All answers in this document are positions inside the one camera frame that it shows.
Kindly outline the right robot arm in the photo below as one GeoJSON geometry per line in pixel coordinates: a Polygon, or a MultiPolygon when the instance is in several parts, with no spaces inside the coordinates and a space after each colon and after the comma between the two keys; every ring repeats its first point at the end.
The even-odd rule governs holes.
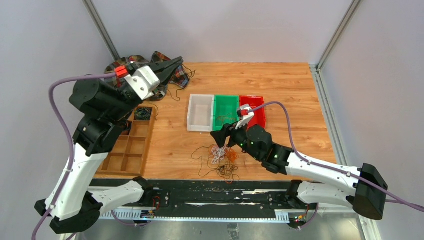
{"type": "Polygon", "coordinates": [[[292,181],[285,195],[291,208],[331,204],[352,208],[371,220],[383,219],[387,199],[384,191],[388,185],[371,164],[344,166],[296,154],[292,148],[275,143],[272,135],[260,125],[236,128],[226,123],[210,135],[219,147],[240,147],[271,173],[310,179],[292,181]]]}

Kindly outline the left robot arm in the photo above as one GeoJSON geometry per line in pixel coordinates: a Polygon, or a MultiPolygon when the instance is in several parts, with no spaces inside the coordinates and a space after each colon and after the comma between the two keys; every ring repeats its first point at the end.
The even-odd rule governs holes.
{"type": "Polygon", "coordinates": [[[127,204],[142,207],[153,201],[154,190],[138,176],[127,183],[92,193],[88,190],[98,168],[125,130],[124,123],[132,111],[153,97],[158,87],[167,85],[182,57],[144,66],[122,65],[109,73],[70,77],[53,83],[48,97],[68,141],[69,158],[54,190],[48,198],[38,200],[35,210],[58,235],[81,233],[91,228],[105,213],[127,204]],[[74,83],[70,103],[83,118],[71,133],[61,116],[54,90],[59,85],[74,83]]]}

